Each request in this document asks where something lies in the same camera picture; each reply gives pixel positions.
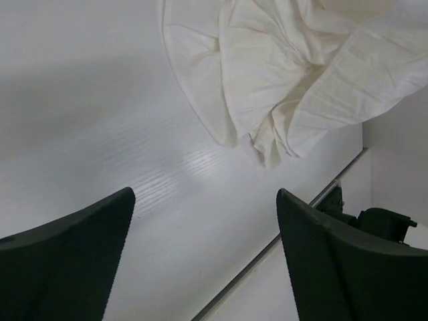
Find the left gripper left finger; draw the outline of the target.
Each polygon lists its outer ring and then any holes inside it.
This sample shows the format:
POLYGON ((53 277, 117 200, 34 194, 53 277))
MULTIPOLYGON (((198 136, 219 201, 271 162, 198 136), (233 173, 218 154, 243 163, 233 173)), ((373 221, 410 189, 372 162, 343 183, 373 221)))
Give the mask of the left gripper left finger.
POLYGON ((126 187, 1 239, 1 319, 102 320, 134 205, 126 187))

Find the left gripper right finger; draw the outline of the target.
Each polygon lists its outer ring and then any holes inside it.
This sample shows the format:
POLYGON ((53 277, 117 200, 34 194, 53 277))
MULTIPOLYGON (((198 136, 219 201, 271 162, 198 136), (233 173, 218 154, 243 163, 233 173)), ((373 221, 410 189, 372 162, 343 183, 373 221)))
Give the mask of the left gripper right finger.
POLYGON ((358 230, 285 189, 276 206, 299 319, 427 319, 426 250, 358 230))

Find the white skirt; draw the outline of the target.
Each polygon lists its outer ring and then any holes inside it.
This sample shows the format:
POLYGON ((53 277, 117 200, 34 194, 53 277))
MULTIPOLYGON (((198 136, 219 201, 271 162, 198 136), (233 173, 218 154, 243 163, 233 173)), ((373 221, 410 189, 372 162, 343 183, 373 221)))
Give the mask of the white skirt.
POLYGON ((270 168, 427 85, 426 1, 165 1, 163 37, 210 135, 270 168))

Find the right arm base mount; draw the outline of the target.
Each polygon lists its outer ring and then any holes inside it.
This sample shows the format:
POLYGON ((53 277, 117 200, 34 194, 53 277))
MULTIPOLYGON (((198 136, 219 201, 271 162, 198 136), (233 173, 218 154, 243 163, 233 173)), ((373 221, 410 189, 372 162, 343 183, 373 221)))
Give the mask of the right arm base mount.
POLYGON ((342 188, 336 186, 316 209, 358 230, 395 243, 405 244, 408 229, 417 227, 417 222, 408 216, 376 207, 361 211, 358 217, 345 214, 342 196, 342 188))

